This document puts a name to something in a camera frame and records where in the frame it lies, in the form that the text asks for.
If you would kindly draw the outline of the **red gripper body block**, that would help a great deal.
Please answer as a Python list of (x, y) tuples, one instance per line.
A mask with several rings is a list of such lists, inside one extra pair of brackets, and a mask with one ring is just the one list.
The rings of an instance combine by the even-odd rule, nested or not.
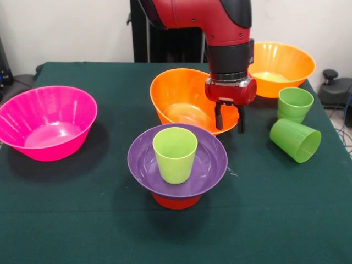
[(247, 106), (256, 96), (257, 82), (246, 78), (237, 82), (215, 82), (208, 78), (205, 82), (205, 94), (213, 102)]

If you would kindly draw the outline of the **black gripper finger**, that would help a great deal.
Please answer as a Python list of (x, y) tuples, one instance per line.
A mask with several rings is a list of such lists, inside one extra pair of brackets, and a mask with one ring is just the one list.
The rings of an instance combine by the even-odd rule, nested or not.
[(238, 113), (239, 113), (239, 119), (238, 119), (238, 134), (243, 134), (245, 133), (245, 108), (244, 106), (238, 106)]
[(223, 117), (221, 114), (221, 107), (222, 107), (222, 104), (220, 102), (216, 102), (214, 112), (215, 112), (216, 128), (218, 130), (223, 129)]

